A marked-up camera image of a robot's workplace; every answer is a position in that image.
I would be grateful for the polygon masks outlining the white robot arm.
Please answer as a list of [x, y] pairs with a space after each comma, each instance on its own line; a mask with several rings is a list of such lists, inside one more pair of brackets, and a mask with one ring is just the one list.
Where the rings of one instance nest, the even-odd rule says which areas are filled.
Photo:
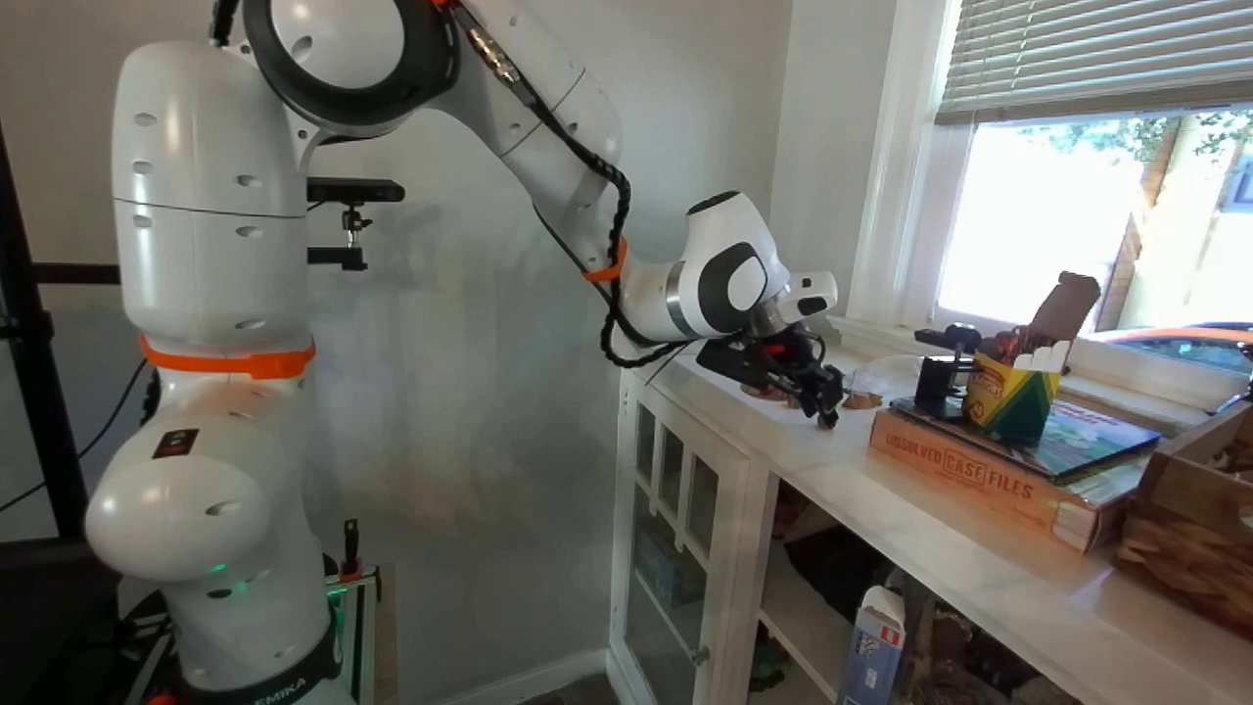
[[640, 356], [794, 344], [839, 301], [832, 279], [779, 263], [741, 192], [689, 207], [675, 260], [635, 260], [609, 100], [519, 0], [216, 0], [206, 40], [129, 51], [110, 184], [161, 402], [89, 492], [84, 539], [161, 591], [172, 705], [357, 705], [301, 506], [309, 154], [414, 111], [461, 120], [516, 176]]

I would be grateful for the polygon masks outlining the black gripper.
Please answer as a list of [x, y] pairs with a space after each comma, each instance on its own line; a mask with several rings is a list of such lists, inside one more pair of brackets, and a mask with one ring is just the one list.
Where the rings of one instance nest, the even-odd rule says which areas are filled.
[[745, 333], [745, 337], [724, 337], [707, 340], [698, 354], [698, 365], [707, 370], [720, 370], [728, 378], [741, 378], [747, 387], [790, 387], [794, 398], [814, 398], [816, 395], [816, 427], [832, 431], [839, 427], [839, 408], [843, 408], [843, 370], [832, 365], [816, 365], [814, 356], [814, 337], [801, 333], [799, 326], [781, 333]]

